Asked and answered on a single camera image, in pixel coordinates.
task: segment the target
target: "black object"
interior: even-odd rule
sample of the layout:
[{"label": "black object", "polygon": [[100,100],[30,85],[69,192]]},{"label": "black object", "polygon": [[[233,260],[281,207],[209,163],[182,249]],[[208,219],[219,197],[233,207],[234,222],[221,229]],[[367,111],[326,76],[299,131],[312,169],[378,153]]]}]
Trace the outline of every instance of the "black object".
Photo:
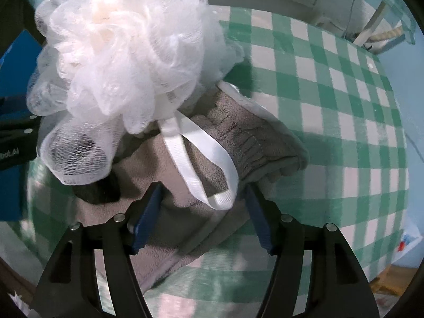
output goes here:
[{"label": "black object", "polygon": [[41,117],[0,120],[0,171],[37,157],[37,138]]},{"label": "black object", "polygon": [[[152,183],[125,214],[101,225],[83,227],[77,223],[69,227],[43,272],[31,308],[43,318],[111,317],[101,309],[95,274],[94,249],[103,249],[117,317],[151,318],[129,255],[137,254],[147,243],[163,190],[162,183]],[[302,225],[281,214],[255,185],[246,188],[246,204],[262,247],[278,255],[257,318],[292,317],[304,249],[313,253],[311,285],[307,309],[296,317],[379,317],[361,266],[335,225]]]},{"label": "black object", "polygon": [[117,202],[121,197],[118,178],[113,170],[106,178],[100,179],[95,183],[73,185],[72,191],[76,197],[91,204]]}]

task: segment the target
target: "gray towel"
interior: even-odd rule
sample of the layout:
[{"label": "gray towel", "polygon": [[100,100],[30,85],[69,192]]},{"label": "gray towel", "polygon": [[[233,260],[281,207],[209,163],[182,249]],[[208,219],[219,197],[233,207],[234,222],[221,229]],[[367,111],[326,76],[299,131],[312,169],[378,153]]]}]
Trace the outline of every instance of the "gray towel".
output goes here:
[{"label": "gray towel", "polygon": [[[269,122],[220,90],[211,91],[200,100],[191,120],[232,158],[239,174],[239,193],[249,182],[264,177],[274,181],[307,165],[305,149],[287,128],[275,130]],[[207,195],[226,190],[221,169],[191,143],[186,142],[186,149]],[[195,199],[176,169],[161,134],[145,140],[113,169],[119,180],[121,199],[102,205],[78,200],[76,218],[85,226],[104,223],[125,212],[132,201],[143,196],[152,181],[162,181],[168,190],[148,244],[131,257],[142,292],[224,241],[249,218],[242,195],[229,211],[213,210]],[[104,275],[101,257],[97,259],[97,268]]]}]

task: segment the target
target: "white mesh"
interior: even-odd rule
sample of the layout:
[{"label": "white mesh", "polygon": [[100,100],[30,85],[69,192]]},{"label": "white mesh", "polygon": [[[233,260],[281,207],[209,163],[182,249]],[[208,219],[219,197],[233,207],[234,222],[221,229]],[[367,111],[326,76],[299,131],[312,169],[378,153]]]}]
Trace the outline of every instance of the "white mesh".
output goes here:
[{"label": "white mesh", "polygon": [[45,0],[35,19],[47,45],[27,104],[36,115],[70,114],[40,147],[65,184],[106,176],[118,136],[194,104],[243,58],[207,0]]}]

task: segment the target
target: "blue wall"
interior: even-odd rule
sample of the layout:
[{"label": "blue wall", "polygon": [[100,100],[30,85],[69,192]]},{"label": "blue wall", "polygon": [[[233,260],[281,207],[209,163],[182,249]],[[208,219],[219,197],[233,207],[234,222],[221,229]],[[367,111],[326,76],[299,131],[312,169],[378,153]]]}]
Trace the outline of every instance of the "blue wall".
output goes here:
[{"label": "blue wall", "polygon": [[[424,155],[424,35],[415,34],[416,45],[406,42],[379,56],[390,80],[402,115],[406,133]],[[408,215],[424,234],[424,163],[408,141],[409,169]],[[401,258],[396,264],[418,267],[424,257],[424,242]]]}]

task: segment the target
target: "folded towel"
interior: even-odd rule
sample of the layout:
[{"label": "folded towel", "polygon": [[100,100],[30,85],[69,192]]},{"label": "folded towel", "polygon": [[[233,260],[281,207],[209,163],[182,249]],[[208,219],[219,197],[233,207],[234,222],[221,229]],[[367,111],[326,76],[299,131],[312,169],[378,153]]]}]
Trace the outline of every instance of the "folded towel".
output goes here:
[{"label": "folded towel", "polygon": [[[140,199],[152,181],[162,181],[167,192],[157,224],[146,247],[131,257],[142,292],[224,241],[248,220],[241,194],[247,183],[275,181],[307,165],[306,150],[282,123],[276,127],[276,120],[258,117],[254,108],[250,109],[254,113],[249,111],[252,102],[242,107],[236,100],[222,90],[209,91],[191,117],[227,151],[237,169],[239,195],[230,210],[214,210],[190,194],[161,134],[145,140],[130,157],[114,165],[121,190],[117,203],[77,201],[77,220],[86,226],[104,223]],[[226,190],[222,170],[188,141],[185,146],[207,195]],[[104,274],[101,257],[96,259]]]}]

